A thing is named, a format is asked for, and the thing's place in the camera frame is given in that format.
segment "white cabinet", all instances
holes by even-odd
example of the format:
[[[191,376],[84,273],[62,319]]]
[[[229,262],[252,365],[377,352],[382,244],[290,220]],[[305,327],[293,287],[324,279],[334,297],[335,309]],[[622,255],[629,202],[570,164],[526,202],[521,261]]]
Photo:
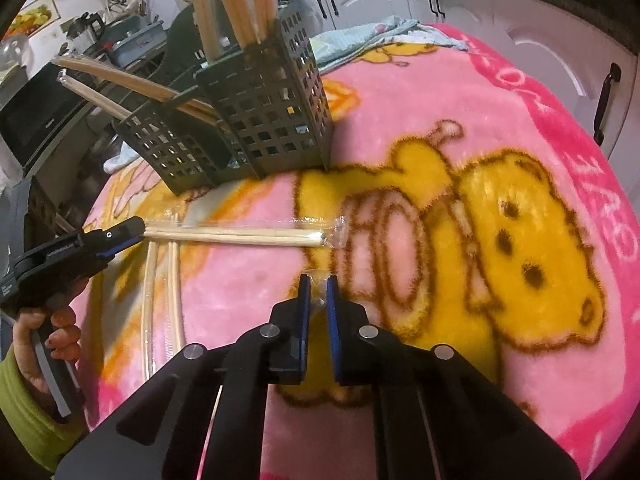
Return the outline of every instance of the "white cabinet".
[[[300,0],[302,22],[306,34],[312,38],[326,30],[334,30],[334,20],[329,11],[328,0]]]
[[[625,190],[629,202],[640,218],[640,67],[636,72],[636,84],[631,104],[626,114],[618,142],[609,157],[611,169],[616,174],[620,186]]]
[[[485,41],[519,69],[544,84],[589,136],[612,63],[622,72],[613,83],[601,146],[609,156],[625,122],[638,58],[607,34],[572,14],[538,0],[493,0],[494,28]]]
[[[544,84],[589,136],[611,64],[620,82],[611,86],[602,121],[601,149],[609,156],[625,122],[638,58],[607,34],[539,0],[409,0],[413,18],[447,23],[475,36]]]
[[[410,18],[407,0],[301,0],[306,33],[349,28],[396,15]]]
[[[447,23],[482,41],[494,24],[492,0],[409,0],[409,8],[421,23]]]
[[[407,0],[328,0],[335,28],[349,28],[383,20],[391,15],[409,18]]]
[[[436,23],[440,17],[435,0],[408,0],[411,17],[421,23]]]

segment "dark green utensil holder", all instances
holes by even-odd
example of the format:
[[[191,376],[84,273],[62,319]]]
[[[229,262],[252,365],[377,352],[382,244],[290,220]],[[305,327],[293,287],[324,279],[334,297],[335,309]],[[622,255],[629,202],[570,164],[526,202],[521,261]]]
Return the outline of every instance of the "dark green utensil holder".
[[[280,11],[270,37],[197,71],[197,87],[146,102],[116,124],[176,195],[279,171],[329,168],[334,126],[302,17]],[[208,100],[216,126],[176,110]]]

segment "wall picture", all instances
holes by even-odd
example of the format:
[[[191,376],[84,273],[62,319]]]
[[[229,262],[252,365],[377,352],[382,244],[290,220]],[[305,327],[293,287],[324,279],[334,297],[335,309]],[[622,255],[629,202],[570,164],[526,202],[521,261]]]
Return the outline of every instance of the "wall picture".
[[[59,19],[60,13],[53,0],[35,0],[20,10],[4,36],[25,34],[30,37]]]

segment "metal screw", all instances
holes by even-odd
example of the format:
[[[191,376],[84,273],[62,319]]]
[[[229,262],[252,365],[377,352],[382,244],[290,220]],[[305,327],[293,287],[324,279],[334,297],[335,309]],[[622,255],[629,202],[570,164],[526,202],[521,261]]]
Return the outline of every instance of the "metal screw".
[[[438,359],[441,359],[443,361],[448,361],[455,355],[453,348],[451,348],[449,345],[438,345],[433,349],[433,353]]]
[[[364,339],[373,339],[378,336],[378,329],[373,325],[363,325],[358,330],[358,334]]]
[[[187,359],[197,359],[202,354],[204,354],[204,346],[197,343],[191,343],[190,345],[185,346],[182,351],[182,355]]]
[[[266,325],[262,325],[260,327],[260,335],[262,337],[276,337],[280,333],[280,329],[271,323],[267,323]]]

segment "fingers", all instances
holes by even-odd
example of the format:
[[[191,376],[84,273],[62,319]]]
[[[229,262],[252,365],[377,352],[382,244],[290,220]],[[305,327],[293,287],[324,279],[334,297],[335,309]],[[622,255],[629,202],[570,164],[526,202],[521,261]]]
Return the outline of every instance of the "fingers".
[[[50,349],[62,349],[80,340],[80,329],[75,325],[57,329],[45,342]]]
[[[51,352],[54,359],[64,359],[65,361],[74,361],[80,358],[80,345],[71,343],[64,348],[57,348]]]
[[[22,308],[14,325],[14,344],[30,345],[30,332],[41,327],[46,313],[41,308]]]
[[[51,324],[55,327],[62,328],[76,323],[76,313],[70,306],[60,308],[51,314]]]

